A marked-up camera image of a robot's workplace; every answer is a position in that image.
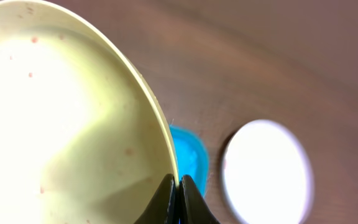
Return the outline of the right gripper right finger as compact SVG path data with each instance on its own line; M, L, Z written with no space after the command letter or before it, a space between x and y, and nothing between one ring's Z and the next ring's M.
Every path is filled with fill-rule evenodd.
M180 181L179 203L181 224L220 224L189 175L184 175Z

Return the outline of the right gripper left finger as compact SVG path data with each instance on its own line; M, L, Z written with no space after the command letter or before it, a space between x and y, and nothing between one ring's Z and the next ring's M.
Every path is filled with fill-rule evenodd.
M167 174L134 224L172 224L175 213L175 194L174 176Z

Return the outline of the white plate with red stain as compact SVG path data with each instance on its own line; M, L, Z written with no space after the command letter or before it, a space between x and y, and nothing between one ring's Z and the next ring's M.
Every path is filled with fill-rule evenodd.
M227 204L240 223L304 223L313 205L310 161L283 125L258 119L228 142L221 178Z

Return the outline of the yellow-green plate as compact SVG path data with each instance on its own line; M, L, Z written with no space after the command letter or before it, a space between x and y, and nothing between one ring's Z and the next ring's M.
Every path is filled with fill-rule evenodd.
M177 176L135 66L47 1L0 1L0 223L134 223Z

